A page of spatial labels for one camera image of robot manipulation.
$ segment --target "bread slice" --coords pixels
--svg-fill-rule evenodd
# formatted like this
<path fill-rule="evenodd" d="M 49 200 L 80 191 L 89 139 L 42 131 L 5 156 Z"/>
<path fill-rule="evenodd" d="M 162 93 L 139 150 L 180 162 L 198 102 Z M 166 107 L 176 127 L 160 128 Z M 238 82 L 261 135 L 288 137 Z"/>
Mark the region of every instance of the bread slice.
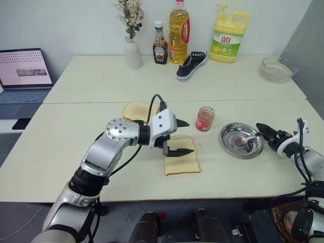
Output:
<path fill-rule="evenodd" d="M 123 117 L 126 120 L 130 120 L 133 122 L 134 120 L 143 120 L 145 123 L 147 123 L 147 116 L 148 116 L 148 110 L 150 108 L 149 103 L 144 102 L 131 102 L 128 103 L 123 111 Z M 153 103 L 152 111 L 151 111 L 151 118 L 156 115 L 159 111 L 159 104 Z"/>
<path fill-rule="evenodd" d="M 170 150 L 177 148 L 189 148 L 195 150 L 191 137 L 185 135 L 171 136 L 168 141 Z M 199 173 L 200 167 L 197 160 L 196 151 L 181 157 L 165 157 L 165 175 L 175 175 L 182 173 Z"/>

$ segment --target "yellow oil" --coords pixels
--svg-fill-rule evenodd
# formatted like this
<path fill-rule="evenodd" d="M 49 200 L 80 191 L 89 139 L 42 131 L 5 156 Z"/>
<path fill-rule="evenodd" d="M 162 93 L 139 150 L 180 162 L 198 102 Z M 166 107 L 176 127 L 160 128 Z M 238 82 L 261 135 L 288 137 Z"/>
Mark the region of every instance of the yellow oil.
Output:
<path fill-rule="evenodd" d="M 187 36 L 187 20 L 189 13 L 185 9 L 173 9 L 170 14 L 170 61 L 182 64 L 187 59 L 188 43 L 182 40 L 182 27 L 184 25 L 184 35 Z"/>

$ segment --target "yellow detergent bottle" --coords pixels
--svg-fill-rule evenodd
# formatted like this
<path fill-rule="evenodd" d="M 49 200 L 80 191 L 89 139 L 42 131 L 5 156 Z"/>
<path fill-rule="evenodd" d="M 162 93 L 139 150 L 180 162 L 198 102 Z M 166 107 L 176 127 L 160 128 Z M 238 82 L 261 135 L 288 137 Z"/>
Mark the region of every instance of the yellow detergent bottle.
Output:
<path fill-rule="evenodd" d="M 239 44 L 247 28 L 249 15 L 244 12 L 234 12 L 228 18 L 224 10 L 227 4 L 218 4 L 223 11 L 217 17 L 215 24 L 215 35 L 210 52 L 210 59 L 219 62 L 234 62 Z M 243 17 L 244 22 L 235 20 L 236 17 Z"/>

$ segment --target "laptop screen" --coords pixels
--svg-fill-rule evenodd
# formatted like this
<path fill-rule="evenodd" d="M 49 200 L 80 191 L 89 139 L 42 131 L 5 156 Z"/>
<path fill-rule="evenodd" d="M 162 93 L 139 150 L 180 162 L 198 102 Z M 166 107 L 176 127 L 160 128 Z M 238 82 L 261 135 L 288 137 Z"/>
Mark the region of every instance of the laptop screen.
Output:
<path fill-rule="evenodd" d="M 0 51 L 0 83 L 3 89 L 52 87 L 41 49 Z"/>

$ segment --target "white shoe sole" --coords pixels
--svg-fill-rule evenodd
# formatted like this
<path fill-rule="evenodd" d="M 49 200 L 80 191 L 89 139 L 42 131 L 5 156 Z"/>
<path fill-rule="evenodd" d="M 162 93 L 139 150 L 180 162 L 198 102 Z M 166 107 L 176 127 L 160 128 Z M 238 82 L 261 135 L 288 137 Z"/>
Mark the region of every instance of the white shoe sole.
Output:
<path fill-rule="evenodd" d="M 195 52 L 204 52 L 205 53 L 205 59 L 200 63 L 198 64 L 191 72 L 190 74 L 188 74 L 187 76 L 183 76 L 183 77 L 180 77 L 178 75 L 176 75 L 177 77 L 177 80 L 178 81 L 181 81 L 181 82 L 185 82 L 187 80 L 189 80 L 191 78 L 191 75 L 196 71 L 197 68 L 203 66 L 206 62 L 207 62 L 207 51 L 206 50 L 196 50 Z"/>

